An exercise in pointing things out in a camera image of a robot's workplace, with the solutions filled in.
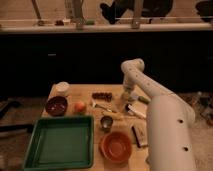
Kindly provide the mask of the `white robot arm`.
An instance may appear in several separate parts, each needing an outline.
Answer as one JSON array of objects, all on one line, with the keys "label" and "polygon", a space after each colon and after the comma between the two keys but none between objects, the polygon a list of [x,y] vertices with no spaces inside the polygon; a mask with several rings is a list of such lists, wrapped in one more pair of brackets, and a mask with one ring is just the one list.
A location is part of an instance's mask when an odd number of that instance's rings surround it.
[{"label": "white robot arm", "polygon": [[135,86],[149,97],[146,123],[150,171],[197,171],[188,127],[195,122],[194,109],[177,94],[143,73],[142,59],[121,64],[123,88]]}]

